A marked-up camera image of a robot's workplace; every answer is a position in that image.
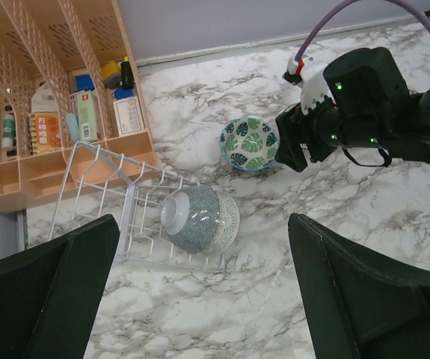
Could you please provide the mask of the blue wave hexagon bowl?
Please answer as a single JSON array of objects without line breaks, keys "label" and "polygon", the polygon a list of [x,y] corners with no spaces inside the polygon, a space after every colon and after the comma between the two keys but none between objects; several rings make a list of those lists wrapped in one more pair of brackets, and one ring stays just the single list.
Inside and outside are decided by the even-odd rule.
[{"label": "blue wave hexagon bowl", "polygon": [[176,247],[189,254],[199,254],[215,237],[220,211],[220,200],[213,188],[181,188],[163,203],[161,223]]}]

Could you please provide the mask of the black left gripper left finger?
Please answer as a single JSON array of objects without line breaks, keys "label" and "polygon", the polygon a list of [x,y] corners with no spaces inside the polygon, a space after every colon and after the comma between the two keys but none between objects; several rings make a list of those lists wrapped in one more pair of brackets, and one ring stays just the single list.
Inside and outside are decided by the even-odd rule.
[{"label": "black left gripper left finger", "polygon": [[0,260],[0,358],[83,358],[119,238],[104,215]]}]

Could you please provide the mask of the white teal patterned bowl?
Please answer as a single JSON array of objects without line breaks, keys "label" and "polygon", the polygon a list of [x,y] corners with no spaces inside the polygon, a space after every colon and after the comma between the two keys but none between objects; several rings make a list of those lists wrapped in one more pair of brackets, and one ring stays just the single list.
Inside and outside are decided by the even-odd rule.
[{"label": "white teal patterned bowl", "polygon": [[225,253],[234,243],[240,226],[240,211],[236,201],[227,193],[216,192],[220,204],[220,218],[215,236],[202,254],[208,257]]}]

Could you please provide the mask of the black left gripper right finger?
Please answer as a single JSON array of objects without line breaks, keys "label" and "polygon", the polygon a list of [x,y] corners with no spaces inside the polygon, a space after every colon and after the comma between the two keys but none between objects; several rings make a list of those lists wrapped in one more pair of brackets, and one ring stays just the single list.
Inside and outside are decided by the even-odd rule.
[{"label": "black left gripper right finger", "polygon": [[302,214],[289,243],[317,358],[430,358],[430,271]]}]

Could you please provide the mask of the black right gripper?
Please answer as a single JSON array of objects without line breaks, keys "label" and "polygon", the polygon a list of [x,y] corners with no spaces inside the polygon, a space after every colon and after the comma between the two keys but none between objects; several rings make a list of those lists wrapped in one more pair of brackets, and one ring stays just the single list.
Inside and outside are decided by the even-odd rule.
[{"label": "black right gripper", "polygon": [[336,149],[375,148],[383,166],[392,162],[387,141],[411,110],[411,95],[391,52],[352,50],[321,73],[323,90],[311,105],[297,104],[276,119],[277,162],[297,172],[324,161]]}]

